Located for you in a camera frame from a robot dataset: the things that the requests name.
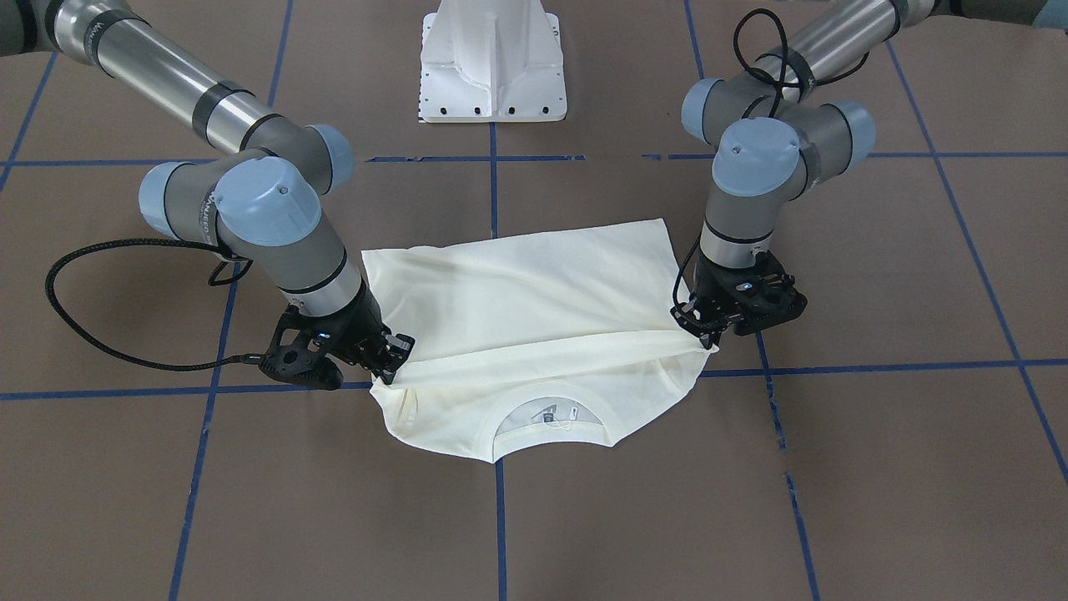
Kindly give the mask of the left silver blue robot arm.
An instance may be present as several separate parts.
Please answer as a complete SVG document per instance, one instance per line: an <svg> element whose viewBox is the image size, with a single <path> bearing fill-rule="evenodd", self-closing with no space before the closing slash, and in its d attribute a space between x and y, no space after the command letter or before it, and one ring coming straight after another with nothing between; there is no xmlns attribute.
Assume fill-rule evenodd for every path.
<svg viewBox="0 0 1068 601"><path fill-rule="evenodd" d="M687 255L694 287L671 313L705 350L716 351L725 331L750 336L804 312L806 297L770 250L778 213L861 164L877 139L863 105L804 100L932 16L1065 29L1064 1L832 1L794 37L770 7L755 7L732 35L743 72L687 92L684 129L714 156L703 227Z"/></svg>

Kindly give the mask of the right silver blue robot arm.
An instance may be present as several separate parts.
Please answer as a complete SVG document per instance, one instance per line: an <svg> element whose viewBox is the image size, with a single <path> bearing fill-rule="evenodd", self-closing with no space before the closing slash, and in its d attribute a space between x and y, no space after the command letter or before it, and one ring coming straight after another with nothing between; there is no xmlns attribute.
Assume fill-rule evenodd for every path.
<svg viewBox="0 0 1068 601"><path fill-rule="evenodd" d="M286 299L267 349L170 371L255 365L313 391L342 385L339 362L391 384L415 341L384 325L321 197L351 178L350 142L324 124L301 127L188 53L125 1L4 1L3 56L54 51L95 66L180 118L221 153L207 164L169 161L139 187L158 232L146 246L217 255L241 273L260 266Z"/></svg>

